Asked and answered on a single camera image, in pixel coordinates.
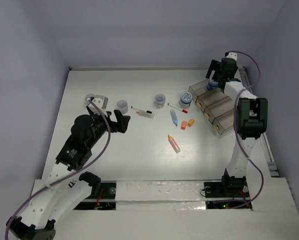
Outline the clear purple clip jar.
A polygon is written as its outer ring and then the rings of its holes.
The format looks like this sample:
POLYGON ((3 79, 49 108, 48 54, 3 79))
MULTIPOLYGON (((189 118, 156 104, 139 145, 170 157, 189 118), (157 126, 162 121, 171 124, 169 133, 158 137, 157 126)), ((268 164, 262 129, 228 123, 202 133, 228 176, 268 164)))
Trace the clear purple clip jar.
POLYGON ((129 111, 128 103, 125 100, 119 100, 116 103, 116 108, 124 115, 129 111))

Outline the blue lidded jar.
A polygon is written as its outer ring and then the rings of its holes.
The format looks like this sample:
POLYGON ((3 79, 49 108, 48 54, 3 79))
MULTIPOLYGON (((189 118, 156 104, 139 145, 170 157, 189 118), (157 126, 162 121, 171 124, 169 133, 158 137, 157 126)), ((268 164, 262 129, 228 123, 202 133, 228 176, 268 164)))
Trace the blue lidded jar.
POLYGON ((186 109, 189 108, 193 100, 193 95, 189 91, 185 91, 180 95, 179 105, 186 109))
POLYGON ((207 82, 207 86, 206 86, 206 89, 208 91, 212 91, 214 89, 218 88, 218 82, 217 81, 214 81, 212 78, 209 78, 208 79, 208 82, 207 82))

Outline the red capped white marker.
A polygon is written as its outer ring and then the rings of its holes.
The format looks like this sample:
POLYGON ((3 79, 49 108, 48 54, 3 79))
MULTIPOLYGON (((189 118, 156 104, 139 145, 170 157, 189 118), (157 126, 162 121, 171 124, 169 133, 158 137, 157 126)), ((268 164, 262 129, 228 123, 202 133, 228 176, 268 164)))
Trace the red capped white marker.
POLYGON ((175 110, 178 110, 178 111, 180 111, 180 112, 183 112, 183 113, 185 113, 185 114, 188 113, 187 110, 185 110, 185 109, 183 109, 183 108, 180 108, 180 107, 178 107, 178 106, 175 106, 175 105, 173 105, 173 104, 171 104, 171 103, 167 103, 167 105, 168 105, 169 107, 171 107, 171 108, 173 108, 173 109, 175 109, 175 110))

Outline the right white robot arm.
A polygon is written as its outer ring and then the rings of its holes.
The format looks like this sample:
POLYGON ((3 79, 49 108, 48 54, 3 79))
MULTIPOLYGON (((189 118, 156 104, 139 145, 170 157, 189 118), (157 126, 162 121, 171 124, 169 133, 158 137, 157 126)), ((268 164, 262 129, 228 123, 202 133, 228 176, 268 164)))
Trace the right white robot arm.
POLYGON ((207 90, 216 88, 234 101, 233 129, 235 146, 221 181, 204 183, 207 198, 233 198, 246 185, 247 166, 256 141, 267 129, 268 100, 253 95, 235 78, 237 53, 226 52, 220 60, 212 60, 208 68, 207 90))

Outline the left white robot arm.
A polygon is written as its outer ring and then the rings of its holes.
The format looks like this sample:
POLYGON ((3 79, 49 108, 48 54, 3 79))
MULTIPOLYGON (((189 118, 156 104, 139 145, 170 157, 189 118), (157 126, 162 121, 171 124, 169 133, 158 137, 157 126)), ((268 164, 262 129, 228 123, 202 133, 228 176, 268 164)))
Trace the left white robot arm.
POLYGON ((101 179, 87 171, 93 162, 92 148, 108 133, 127 131, 130 116, 114 110, 101 110, 94 103, 86 107, 88 114, 74 120, 70 136, 56 157, 55 164, 44 186, 33 193, 9 218, 5 239, 12 233, 19 240, 52 240, 60 221, 87 197, 102 194, 101 179))

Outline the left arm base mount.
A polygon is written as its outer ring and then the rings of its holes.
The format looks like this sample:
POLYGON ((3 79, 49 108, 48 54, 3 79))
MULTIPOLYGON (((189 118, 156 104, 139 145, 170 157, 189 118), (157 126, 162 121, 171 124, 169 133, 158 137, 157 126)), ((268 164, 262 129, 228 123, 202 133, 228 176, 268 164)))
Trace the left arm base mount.
POLYGON ((87 181, 88 186, 91 187, 91 193, 74 210, 108 211, 116 209, 116 181, 101 181, 100 177, 91 172, 82 173, 79 180, 87 181))

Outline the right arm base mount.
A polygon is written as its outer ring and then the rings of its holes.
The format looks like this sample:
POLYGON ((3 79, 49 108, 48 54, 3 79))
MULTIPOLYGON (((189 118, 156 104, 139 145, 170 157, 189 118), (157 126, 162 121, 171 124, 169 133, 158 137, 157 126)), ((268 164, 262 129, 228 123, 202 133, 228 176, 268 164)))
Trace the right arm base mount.
POLYGON ((205 181, 200 195, 207 199, 208 209, 250 209, 249 190, 244 192, 247 187, 246 177, 230 176, 225 169, 220 181, 205 181))

